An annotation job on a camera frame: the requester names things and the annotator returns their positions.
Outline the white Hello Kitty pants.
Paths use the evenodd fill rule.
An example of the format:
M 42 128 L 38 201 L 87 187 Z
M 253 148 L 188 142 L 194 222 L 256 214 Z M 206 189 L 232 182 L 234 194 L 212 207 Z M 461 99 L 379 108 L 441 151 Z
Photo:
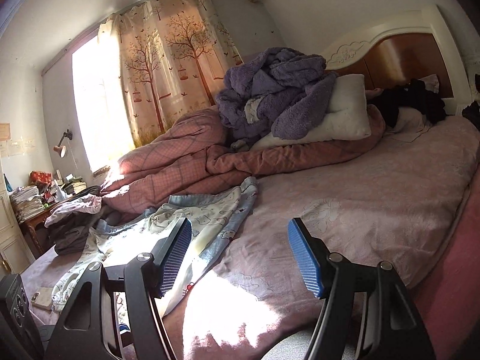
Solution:
M 215 195 L 172 195 L 157 211 L 147 210 L 112 235 L 90 229 L 82 255 L 53 287 L 52 309 L 63 310 L 90 263 L 101 262 L 105 267 L 126 264 L 139 253 L 150 252 L 158 241 L 165 241 L 175 222 L 185 217 L 192 228 L 190 244 L 172 288 L 157 301 L 160 314 L 169 314 L 233 240 L 257 193 L 257 180 L 249 176 L 239 186 Z

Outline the smartphone on bed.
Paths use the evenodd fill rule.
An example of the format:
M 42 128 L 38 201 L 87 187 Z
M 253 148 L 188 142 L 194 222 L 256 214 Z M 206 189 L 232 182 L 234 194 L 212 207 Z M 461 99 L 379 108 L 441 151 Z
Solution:
M 52 300 L 52 291 L 51 287 L 41 287 L 31 297 L 31 303 L 34 307 L 51 311 L 53 300 Z

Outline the cream drawer cabinet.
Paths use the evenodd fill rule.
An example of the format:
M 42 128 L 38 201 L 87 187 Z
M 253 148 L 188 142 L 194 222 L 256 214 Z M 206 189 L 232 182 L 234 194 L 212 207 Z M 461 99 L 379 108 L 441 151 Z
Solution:
M 17 223 L 3 177 L 1 177 L 1 274 L 20 274 L 34 261 Z

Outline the dark folded clothes stack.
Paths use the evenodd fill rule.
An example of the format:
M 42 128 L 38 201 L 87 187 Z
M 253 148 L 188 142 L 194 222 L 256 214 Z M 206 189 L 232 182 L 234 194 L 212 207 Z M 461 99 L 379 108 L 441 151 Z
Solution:
M 72 200 L 86 194 L 101 197 L 100 187 L 98 185 L 88 187 L 75 195 Z M 106 208 L 103 206 L 102 200 L 102 208 L 97 214 L 70 214 L 65 219 L 49 226 L 49 228 L 44 226 L 47 229 L 50 242 L 54 245 L 55 252 L 58 255 L 66 255 L 82 251 L 86 246 L 89 230 L 101 219 L 105 212 Z

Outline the wooden desk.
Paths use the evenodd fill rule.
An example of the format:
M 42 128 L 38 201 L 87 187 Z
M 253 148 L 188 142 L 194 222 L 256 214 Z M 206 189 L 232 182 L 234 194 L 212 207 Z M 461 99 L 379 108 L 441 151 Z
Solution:
M 34 247 L 34 256 L 40 257 L 44 254 L 45 250 L 38 238 L 37 229 L 40 225 L 43 225 L 46 219 L 51 215 L 51 213 L 58 208 L 59 206 L 63 205 L 62 202 L 58 202 L 52 205 L 48 205 L 42 212 L 32 216 L 31 218 L 25 219 L 19 222 L 19 228 L 26 236 L 29 234 L 30 239 L 32 241 Z

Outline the stack of books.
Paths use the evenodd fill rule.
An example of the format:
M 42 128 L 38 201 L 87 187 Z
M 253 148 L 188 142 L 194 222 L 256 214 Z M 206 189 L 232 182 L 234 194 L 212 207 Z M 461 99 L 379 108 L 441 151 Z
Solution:
M 78 194 L 87 188 L 87 183 L 81 176 L 68 175 L 61 189 L 66 194 Z

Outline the pink plaid quilt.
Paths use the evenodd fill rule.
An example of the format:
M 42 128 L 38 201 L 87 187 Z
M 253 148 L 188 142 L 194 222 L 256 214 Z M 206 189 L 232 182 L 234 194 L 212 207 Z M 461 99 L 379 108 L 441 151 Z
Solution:
M 370 136 L 359 141 L 320 141 L 233 152 L 214 107 L 182 116 L 163 135 L 121 157 L 101 187 L 103 203 L 126 214 L 160 207 L 172 195 L 219 194 L 248 176 L 270 176 L 340 164 L 370 151 L 386 125 L 367 108 Z

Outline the stack of papers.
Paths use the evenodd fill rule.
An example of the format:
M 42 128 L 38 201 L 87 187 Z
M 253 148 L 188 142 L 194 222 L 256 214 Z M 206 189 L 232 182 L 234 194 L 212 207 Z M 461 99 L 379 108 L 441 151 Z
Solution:
M 39 189 L 35 185 L 18 187 L 10 193 L 9 197 L 16 219 L 20 223 L 40 214 L 45 209 Z

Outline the red box on desk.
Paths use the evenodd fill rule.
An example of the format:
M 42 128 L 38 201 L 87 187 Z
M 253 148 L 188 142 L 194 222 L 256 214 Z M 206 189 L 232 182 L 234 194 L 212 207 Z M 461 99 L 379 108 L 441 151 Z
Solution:
M 52 181 L 52 174 L 43 171 L 31 171 L 28 177 L 30 185 L 48 185 Z

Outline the white pillow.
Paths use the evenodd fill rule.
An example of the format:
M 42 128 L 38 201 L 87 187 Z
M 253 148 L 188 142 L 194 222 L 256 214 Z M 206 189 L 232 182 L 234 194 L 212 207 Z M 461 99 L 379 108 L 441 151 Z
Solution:
M 251 150 L 319 141 L 358 141 L 371 135 L 365 96 L 365 76 L 349 74 L 335 81 L 328 111 L 321 124 L 299 140 L 283 140 L 272 133 L 263 137 Z

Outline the black clothes near headboard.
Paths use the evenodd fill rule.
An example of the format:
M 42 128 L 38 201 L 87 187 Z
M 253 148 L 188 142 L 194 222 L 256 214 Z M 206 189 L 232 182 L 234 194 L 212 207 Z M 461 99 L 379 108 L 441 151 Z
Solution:
M 440 95 L 429 91 L 423 81 L 416 79 L 407 85 L 383 89 L 380 94 L 368 98 L 367 104 L 374 105 L 380 111 L 389 128 L 396 125 L 401 107 L 419 111 L 432 125 L 447 117 L 445 103 Z

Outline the tree print curtain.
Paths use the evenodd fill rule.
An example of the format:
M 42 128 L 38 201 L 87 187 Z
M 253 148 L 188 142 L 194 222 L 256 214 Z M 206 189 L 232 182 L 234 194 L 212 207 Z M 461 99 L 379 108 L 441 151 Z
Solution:
M 114 50 L 136 147 L 214 105 L 224 74 L 242 64 L 211 0 L 145 0 L 110 15 L 97 39 Z

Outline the purple fleece blanket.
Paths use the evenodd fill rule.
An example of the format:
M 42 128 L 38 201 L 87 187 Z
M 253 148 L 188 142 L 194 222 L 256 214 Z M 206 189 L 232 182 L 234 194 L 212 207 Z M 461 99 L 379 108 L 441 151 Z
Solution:
M 225 73 L 216 95 L 220 120 L 232 141 L 248 146 L 270 133 L 298 140 L 323 121 L 337 77 L 320 55 L 268 48 Z

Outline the white wooden headboard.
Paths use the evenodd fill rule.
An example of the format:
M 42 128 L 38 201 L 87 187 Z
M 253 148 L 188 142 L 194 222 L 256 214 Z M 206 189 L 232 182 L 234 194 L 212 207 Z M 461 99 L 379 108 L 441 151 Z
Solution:
M 329 70 L 364 74 L 368 89 L 404 85 L 435 74 L 449 115 L 459 115 L 473 101 L 461 54 L 435 4 L 363 25 L 321 54 Z

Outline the pink wall lamp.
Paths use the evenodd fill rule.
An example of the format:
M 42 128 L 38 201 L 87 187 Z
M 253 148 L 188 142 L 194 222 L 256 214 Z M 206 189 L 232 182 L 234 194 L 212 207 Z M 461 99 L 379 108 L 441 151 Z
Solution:
M 57 145 L 54 145 L 52 150 L 60 157 L 64 158 L 67 154 L 68 147 L 67 144 L 69 144 L 73 139 L 73 133 L 72 131 L 68 128 L 66 131 L 63 132 L 63 135 L 61 136 L 59 142 Z

